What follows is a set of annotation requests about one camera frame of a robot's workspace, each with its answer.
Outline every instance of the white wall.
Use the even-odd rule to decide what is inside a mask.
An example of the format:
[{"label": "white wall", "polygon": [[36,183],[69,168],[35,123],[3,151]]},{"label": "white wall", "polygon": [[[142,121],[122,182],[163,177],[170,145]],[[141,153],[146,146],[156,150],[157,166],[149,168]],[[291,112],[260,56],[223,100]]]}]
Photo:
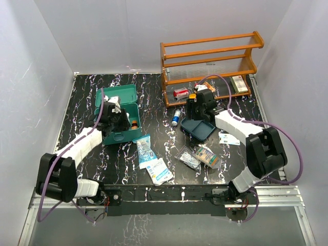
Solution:
[{"label": "white wall", "polygon": [[73,73],[33,0],[0,2],[0,245],[17,245]]},{"label": "white wall", "polygon": [[[318,245],[327,245],[328,2],[294,0],[271,41],[256,75],[269,121],[285,128],[304,155],[297,182]],[[288,144],[289,179],[298,160]]]},{"label": "white wall", "polygon": [[[291,0],[34,0],[74,72],[159,72],[160,42],[259,31],[268,44]],[[254,50],[259,63],[266,46]]]}]

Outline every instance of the teal toolbox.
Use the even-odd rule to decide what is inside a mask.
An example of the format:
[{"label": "teal toolbox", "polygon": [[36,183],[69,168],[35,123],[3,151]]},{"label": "teal toolbox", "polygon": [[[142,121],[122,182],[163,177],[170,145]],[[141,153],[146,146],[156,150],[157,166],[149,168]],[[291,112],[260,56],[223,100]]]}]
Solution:
[{"label": "teal toolbox", "polygon": [[[130,123],[136,120],[138,122],[138,129],[127,130],[123,132],[112,132],[108,137],[103,140],[104,145],[113,145],[120,142],[129,142],[135,138],[141,137],[141,127],[140,127],[140,117],[139,117],[139,107],[137,102],[137,91],[135,85],[126,86],[115,86],[104,88],[104,95],[108,98],[112,96],[119,96],[120,106],[129,113]],[[99,107],[101,105],[101,90],[97,90],[96,93],[96,111],[95,114],[99,113]]]}]

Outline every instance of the blue medicine packet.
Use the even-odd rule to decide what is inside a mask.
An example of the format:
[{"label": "blue medicine packet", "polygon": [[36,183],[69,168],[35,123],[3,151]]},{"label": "blue medicine packet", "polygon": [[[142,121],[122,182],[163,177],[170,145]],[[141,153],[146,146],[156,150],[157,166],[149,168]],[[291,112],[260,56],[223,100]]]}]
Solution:
[{"label": "blue medicine packet", "polygon": [[146,168],[153,160],[157,160],[157,156],[150,148],[150,134],[136,138],[132,142],[137,144],[140,169]]}]

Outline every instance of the wooden spice rack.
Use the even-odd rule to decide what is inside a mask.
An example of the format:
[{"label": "wooden spice rack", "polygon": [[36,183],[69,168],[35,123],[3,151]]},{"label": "wooden spice rack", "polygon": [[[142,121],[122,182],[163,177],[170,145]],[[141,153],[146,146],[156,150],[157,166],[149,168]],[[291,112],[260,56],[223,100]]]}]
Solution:
[{"label": "wooden spice rack", "polygon": [[[247,74],[256,73],[252,60],[252,49],[263,48],[264,41],[257,31],[246,34],[189,40],[175,43],[160,43],[161,83],[167,107],[183,105],[186,99],[176,101],[174,89],[186,87],[192,93],[196,82],[210,74],[222,77],[241,75],[248,92],[235,94],[230,82],[232,96],[250,95],[246,81]],[[227,86],[221,79],[213,78],[217,89],[215,99],[229,97]]]}]

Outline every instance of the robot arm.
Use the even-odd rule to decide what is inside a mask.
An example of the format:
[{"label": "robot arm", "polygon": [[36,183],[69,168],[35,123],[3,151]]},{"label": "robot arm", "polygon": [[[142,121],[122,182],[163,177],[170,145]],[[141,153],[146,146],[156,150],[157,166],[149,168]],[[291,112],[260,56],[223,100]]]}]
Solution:
[{"label": "robot arm", "polygon": [[250,187],[287,164],[278,131],[237,120],[231,111],[217,106],[211,90],[198,86],[196,97],[187,100],[187,118],[215,121],[215,126],[238,138],[246,146],[247,166],[229,182],[226,199],[236,200]]},{"label": "robot arm", "polygon": [[121,132],[130,128],[129,114],[125,109],[121,109],[119,102],[118,96],[109,99],[105,97],[102,114],[95,129],[93,129],[94,116],[88,122],[90,127],[83,128],[81,133],[67,146],[54,154],[46,153],[41,157],[35,188],[37,194],[42,194],[50,167],[57,156],[64,152],[55,164],[46,188],[46,196],[64,202],[70,202],[73,198],[79,197],[103,199],[101,196],[102,182],[77,179],[76,169],[83,158],[101,144],[103,138],[110,135],[111,132]]}]

